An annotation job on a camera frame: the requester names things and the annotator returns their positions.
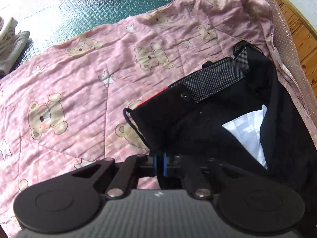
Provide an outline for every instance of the teal surface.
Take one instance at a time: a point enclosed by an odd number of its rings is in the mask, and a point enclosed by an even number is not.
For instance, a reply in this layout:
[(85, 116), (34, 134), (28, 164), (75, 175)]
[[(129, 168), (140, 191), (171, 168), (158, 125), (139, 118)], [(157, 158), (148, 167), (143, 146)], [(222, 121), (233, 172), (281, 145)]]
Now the teal surface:
[(54, 0), (47, 8), (18, 23), (16, 31), (29, 30), (30, 39), (14, 68), (52, 45), (91, 28), (116, 23), (170, 1), (172, 0)]

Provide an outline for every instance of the wood plank wall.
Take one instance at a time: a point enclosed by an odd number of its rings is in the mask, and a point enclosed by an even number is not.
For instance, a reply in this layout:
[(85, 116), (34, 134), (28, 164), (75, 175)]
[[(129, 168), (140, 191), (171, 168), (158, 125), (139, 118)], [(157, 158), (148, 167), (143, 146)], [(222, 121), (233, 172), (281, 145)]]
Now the wood plank wall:
[(288, 23), (299, 60), (317, 97), (317, 41), (300, 19), (281, 0), (276, 0)]

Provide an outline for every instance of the ribbed gray surface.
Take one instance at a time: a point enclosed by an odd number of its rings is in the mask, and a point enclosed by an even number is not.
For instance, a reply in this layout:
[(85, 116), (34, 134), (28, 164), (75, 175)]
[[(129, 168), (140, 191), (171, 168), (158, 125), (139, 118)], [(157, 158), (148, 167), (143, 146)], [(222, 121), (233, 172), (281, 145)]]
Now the ribbed gray surface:
[[(190, 198), (184, 190), (133, 190), (127, 198), (108, 202), (93, 222), (76, 231), (47, 235), (25, 230), (16, 236), (16, 238), (52, 237), (248, 238), (255, 236), (234, 230), (217, 216), (209, 202)], [(275, 237), (296, 238), (297, 236), (293, 232), (288, 232)]]

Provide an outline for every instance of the white cloth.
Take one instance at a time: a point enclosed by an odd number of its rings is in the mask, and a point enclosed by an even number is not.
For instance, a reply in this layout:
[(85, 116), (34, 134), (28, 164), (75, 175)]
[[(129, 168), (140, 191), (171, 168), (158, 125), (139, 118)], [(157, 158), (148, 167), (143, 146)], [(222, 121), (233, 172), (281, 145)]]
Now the white cloth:
[(29, 38), (29, 31), (15, 34), (17, 21), (0, 17), (0, 75), (8, 74)]
[(222, 125), (231, 132), (244, 148), (267, 169), (263, 148), (260, 142), (260, 127), (267, 107), (262, 105), (262, 109), (239, 116), (230, 122)]

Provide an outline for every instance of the wooden trim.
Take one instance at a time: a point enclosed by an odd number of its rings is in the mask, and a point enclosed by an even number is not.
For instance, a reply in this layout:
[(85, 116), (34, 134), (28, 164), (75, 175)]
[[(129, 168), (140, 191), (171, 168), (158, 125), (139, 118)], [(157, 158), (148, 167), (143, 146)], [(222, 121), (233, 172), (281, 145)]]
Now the wooden trim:
[(310, 31), (313, 37), (317, 40), (317, 30), (313, 28), (306, 17), (291, 3), (289, 0), (281, 0), (287, 7), (289, 7), (294, 14), (301, 20), (305, 27)]

